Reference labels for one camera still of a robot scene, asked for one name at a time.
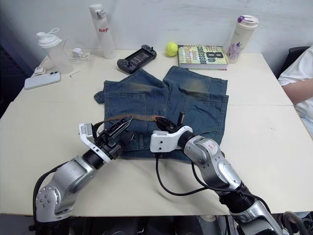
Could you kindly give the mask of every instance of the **yellow tennis ball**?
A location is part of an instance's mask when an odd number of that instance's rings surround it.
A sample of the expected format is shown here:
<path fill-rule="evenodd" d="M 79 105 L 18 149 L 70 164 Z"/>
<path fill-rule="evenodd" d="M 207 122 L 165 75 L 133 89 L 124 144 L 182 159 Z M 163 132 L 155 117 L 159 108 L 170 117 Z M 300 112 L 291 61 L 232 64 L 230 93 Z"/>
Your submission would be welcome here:
<path fill-rule="evenodd" d="M 169 42 L 166 45 L 166 54 L 168 56 L 175 56 L 177 54 L 177 51 L 178 51 L 178 46 L 176 43 Z"/>

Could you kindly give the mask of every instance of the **shaker bottle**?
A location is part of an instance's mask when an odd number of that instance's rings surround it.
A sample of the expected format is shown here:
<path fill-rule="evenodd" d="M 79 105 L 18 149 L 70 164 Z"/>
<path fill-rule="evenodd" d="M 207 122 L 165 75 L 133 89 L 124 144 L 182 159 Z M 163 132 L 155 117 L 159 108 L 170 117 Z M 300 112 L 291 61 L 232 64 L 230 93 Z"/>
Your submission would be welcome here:
<path fill-rule="evenodd" d="M 39 46 L 44 49 L 47 56 L 53 62 L 56 70 L 61 73 L 69 73 L 73 71 L 73 65 L 70 63 L 69 57 L 64 51 L 66 40 L 62 41 L 54 33 L 58 32 L 59 28 L 54 28 L 48 33 L 39 32 L 36 34 Z"/>
<path fill-rule="evenodd" d="M 236 63 L 242 50 L 248 43 L 253 31 L 258 26 L 259 20 L 254 16 L 242 15 L 237 19 L 233 37 L 227 50 L 230 63 Z"/>
<path fill-rule="evenodd" d="M 99 43 L 103 49 L 104 58 L 113 59 L 116 56 L 116 50 L 103 7 L 101 4 L 92 4 L 89 6 L 89 11 Z"/>

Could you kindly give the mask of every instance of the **white bottle lid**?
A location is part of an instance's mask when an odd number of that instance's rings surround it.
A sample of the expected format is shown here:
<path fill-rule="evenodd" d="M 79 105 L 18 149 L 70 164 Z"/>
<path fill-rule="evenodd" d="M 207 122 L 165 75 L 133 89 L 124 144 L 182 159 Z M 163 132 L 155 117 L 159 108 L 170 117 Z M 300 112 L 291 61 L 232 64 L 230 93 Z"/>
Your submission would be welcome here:
<path fill-rule="evenodd" d="M 105 18 L 105 16 L 106 16 L 102 4 L 90 5 L 89 11 L 90 11 L 92 17 L 95 19 L 102 19 L 102 18 Z"/>
<path fill-rule="evenodd" d="M 60 29 L 59 28 L 54 28 L 50 32 L 45 33 L 45 32 L 39 32 L 36 34 L 36 37 L 38 37 L 38 44 L 42 48 L 50 48 L 58 45 L 62 40 L 52 34 L 58 32 Z"/>
<path fill-rule="evenodd" d="M 254 16 L 242 15 L 238 17 L 237 22 L 240 28 L 253 30 L 256 26 L 258 26 L 259 20 Z"/>

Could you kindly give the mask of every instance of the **book cover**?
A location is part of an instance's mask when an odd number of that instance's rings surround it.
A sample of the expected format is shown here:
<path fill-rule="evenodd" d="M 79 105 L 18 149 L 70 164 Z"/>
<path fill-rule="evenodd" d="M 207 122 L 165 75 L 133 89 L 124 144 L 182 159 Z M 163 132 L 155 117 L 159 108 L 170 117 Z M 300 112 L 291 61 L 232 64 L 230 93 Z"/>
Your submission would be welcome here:
<path fill-rule="evenodd" d="M 186 69 L 225 70 L 228 59 L 222 46 L 178 45 L 179 66 Z"/>

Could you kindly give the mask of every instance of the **table surface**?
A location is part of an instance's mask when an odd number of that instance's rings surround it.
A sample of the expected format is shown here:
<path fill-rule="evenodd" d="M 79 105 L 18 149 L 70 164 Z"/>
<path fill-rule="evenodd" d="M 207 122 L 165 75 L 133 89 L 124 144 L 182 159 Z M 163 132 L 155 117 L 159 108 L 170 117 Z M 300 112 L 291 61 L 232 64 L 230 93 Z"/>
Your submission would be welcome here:
<path fill-rule="evenodd" d="M 121 50 L 119 58 L 131 53 Z M 39 176 L 87 151 L 77 135 L 78 124 L 103 119 L 104 107 L 93 95 L 102 90 L 104 80 L 127 76 L 116 60 L 91 56 L 77 61 L 71 74 L 78 73 L 22 90 L 10 104 L 0 120 L 0 212 L 31 214 Z M 162 79 L 176 64 L 177 58 L 159 52 L 144 69 Z M 312 211 L 313 141 L 262 55 L 243 53 L 227 71 L 197 72 L 228 80 L 221 149 L 250 191 L 263 197 L 273 213 Z M 160 175 L 176 192 L 200 187 L 186 163 L 161 160 Z M 157 181 L 154 160 L 120 159 L 99 170 L 73 210 L 76 216 L 227 213 L 210 190 L 185 197 L 166 193 Z"/>

